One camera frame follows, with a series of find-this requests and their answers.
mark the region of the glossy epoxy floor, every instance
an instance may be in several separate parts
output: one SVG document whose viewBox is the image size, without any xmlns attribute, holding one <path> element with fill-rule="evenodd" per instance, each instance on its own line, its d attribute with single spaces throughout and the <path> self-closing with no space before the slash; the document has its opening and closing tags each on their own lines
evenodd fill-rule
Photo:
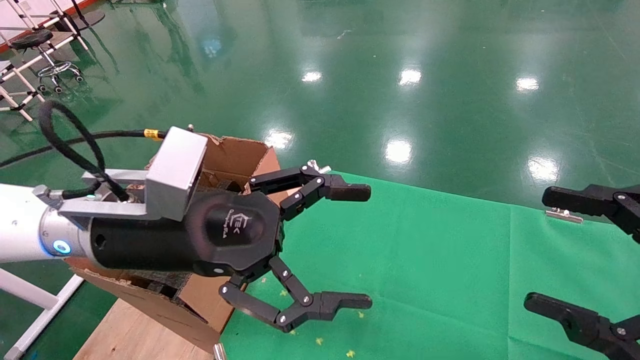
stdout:
<svg viewBox="0 0 640 360">
<path fill-rule="evenodd" d="M 67 81 L 63 95 L 48 96 L 92 131 L 194 124 L 265 140 L 283 167 L 315 158 L 344 172 L 534 208 L 552 184 L 638 183 L 635 1 L 100 8 L 107 18 L 83 34 L 93 54 L 74 46 L 56 55 L 75 61 L 87 82 Z M 141 168 L 157 150 L 145 140 L 100 144 L 118 168 Z M 0 158 L 41 145 L 34 125 L 0 113 Z M 0 181 L 63 188 L 79 186 L 80 173 L 50 154 L 0 170 Z M 51 291 L 68 277 L 62 264 L 11 270 Z M 9 301 L 12 310 L 0 309 L 0 350 L 38 313 L 0 294 Z M 84 285 L 29 358 L 70 359 L 112 301 Z M 16 318 L 24 325 L 9 325 Z"/>
</svg>

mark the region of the green cloth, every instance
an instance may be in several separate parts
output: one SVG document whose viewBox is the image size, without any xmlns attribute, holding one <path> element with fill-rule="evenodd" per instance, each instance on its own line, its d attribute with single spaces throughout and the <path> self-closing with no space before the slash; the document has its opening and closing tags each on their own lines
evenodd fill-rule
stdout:
<svg viewBox="0 0 640 360">
<path fill-rule="evenodd" d="M 245 359 L 605 359 L 530 313 L 537 291 L 617 322 L 640 313 L 640 246 L 617 227 L 344 174 L 369 202 L 324 200 L 285 225 L 283 260 L 307 289 L 366 293 L 284 334 L 236 311 L 222 337 Z M 269 273 L 248 293 L 285 308 Z M 321 338 L 321 345 L 316 340 Z"/>
</svg>

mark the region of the cardboard box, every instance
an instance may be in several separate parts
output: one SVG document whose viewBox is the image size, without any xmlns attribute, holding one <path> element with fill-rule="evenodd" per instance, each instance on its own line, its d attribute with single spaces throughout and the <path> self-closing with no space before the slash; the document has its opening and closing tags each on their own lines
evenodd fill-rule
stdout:
<svg viewBox="0 0 640 360">
<path fill-rule="evenodd" d="M 251 176 L 280 169 L 275 151 L 262 142 L 203 136 L 209 142 L 198 183 L 200 190 L 234 181 L 248 192 Z M 279 204 L 286 196 L 279 193 L 269 197 Z M 67 259 L 67 263 L 78 276 L 125 300 L 207 352 L 213 351 L 233 311 L 218 295 L 218 288 L 228 277 L 109 270 L 77 258 Z"/>
</svg>

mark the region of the black cable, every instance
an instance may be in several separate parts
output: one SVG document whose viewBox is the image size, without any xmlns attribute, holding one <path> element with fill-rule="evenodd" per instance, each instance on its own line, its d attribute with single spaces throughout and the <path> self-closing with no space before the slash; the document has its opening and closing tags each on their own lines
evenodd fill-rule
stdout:
<svg viewBox="0 0 640 360">
<path fill-rule="evenodd" d="M 106 139 L 106 138 L 144 138 L 145 136 L 145 130 L 110 130 L 110 131 L 100 131 L 98 133 L 91 133 L 91 136 L 98 140 L 98 139 Z M 166 131 L 158 131 L 157 137 L 160 139 L 164 139 L 164 137 L 166 136 Z M 69 139 L 69 140 L 65 140 L 65 142 L 67 143 L 67 145 L 75 145 L 77 143 L 83 143 L 85 142 L 86 139 L 83 137 L 79 137 L 79 138 L 73 138 L 73 139 Z M 20 155 L 16 155 L 12 158 L 8 158 L 7 160 L 4 160 L 2 162 L 0 162 L 0 169 L 5 168 L 9 165 L 13 165 L 15 163 L 17 163 L 20 160 L 24 160 L 27 158 L 31 158 L 33 156 L 36 155 L 40 155 L 43 154 L 47 151 L 51 151 L 53 150 L 53 146 L 51 145 L 47 145 L 47 146 L 43 146 L 39 149 L 35 149 L 29 152 L 25 152 L 24 154 L 20 154 Z"/>
<path fill-rule="evenodd" d="M 62 140 L 58 136 L 58 134 L 56 134 L 53 128 L 53 110 L 60 111 L 67 118 L 67 120 L 69 120 L 69 122 L 71 122 L 71 124 L 73 124 L 73 126 L 80 132 L 86 143 L 89 145 L 89 148 L 93 152 L 93 155 L 97 160 L 97 165 L 94 165 L 86 158 L 82 157 L 82 155 L 78 154 L 71 148 L 71 146 L 69 146 L 69 144 Z M 64 157 L 73 161 L 76 165 L 85 169 L 96 178 L 96 182 L 85 189 L 62 191 L 63 199 L 73 199 L 76 197 L 83 197 L 89 194 L 93 194 L 100 187 L 100 183 L 107 183 L 118 200 L 129 200 L 129 194 L 127 194 L 124 188 L 122 188 L 122 186 L 120 186 L 116 181 L 114 181 L 105 173 L 104 156 L 102 155 L 102 151 L 100 150 L 98 144 L 95 142 L 95 138 L 91 135 L 91 133 L 89 133 L 89 130 L 87 130 L 82 122 L 80 122 L 76 114 L 72 113 L 71 110 L 62 105 L 62 103 L 60 102 L 46 101 L 40 107 L 39 121 L 42 134 L 47 139 L 47 141 L 49 141 L 51 146 L 59 151 L 62 155 L 64 155 Z"/>
</svg>

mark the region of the stool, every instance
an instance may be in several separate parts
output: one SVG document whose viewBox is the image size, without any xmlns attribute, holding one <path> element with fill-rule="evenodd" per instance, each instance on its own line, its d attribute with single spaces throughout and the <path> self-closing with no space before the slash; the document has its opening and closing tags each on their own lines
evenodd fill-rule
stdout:
<svg viewBox="0 0 640 360">
<path fill-rule="evenodd" d="M 84 78 L 82 76 L 82 72 L 80 71 L 80 69 L 77 66 L 75 66 L 71 61 L 53 61 L 53 59 L 49 57 L 47 52 L 44 49 L 42 49 L 42 44 L 44 43 L 49 43 L 49 45 L 52 47 L 52 44 L 50 42 L 52 37 L 53 37 L 53 33 L 51 33 L 51 31 L 47 29 L 42 29 L 42 30 L 34 31 L 30 34 L 24 35 L 23 37 L 20 37 L 14 40 L 11 43 L 11 47 L 16 50 L 26 50 L 31 48 L 37 48 L 38 50 L 40 50 L 40 54 L 42 54 L 42 58 L 44 58 L 49 62 L 49 66 L 38 71 L 37 76 L 40 80 L 40 86 L 38 86 L 38 90 L 41 92 L 47 90 L 47 88 L 42 84 L 42 78 L 49 78 L 51 79 L 51 82 L 53 83 L 53 85 L 56 86 L 54 88 L 55 92 L 60 94 L 62 92 L 62 88 L 58 84 L 58 74 L 65 71 L 71 71 L 76 76 L 76 81 L 79 83 L 84 81 Z"/>
</svg>

